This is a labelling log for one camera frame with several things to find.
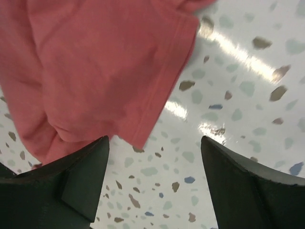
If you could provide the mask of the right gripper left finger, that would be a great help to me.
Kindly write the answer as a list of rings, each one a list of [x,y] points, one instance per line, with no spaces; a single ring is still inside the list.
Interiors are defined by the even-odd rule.
[[[109,150],[105,136],[22,174],[1,165],[1,228],[88,229],[96,218]]]

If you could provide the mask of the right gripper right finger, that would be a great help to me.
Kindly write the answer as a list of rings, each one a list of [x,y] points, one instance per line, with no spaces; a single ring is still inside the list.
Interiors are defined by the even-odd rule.
[[[303,229],[305,180],[246,158],[208,136],[201,154],[220,229]]]

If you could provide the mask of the salmon pink t shirt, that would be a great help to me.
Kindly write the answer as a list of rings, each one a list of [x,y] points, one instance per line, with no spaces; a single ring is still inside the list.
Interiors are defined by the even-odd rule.
[[[145,145],[192,55],[207,0],[3,0],[0,85],[48,164],[103,136]]]

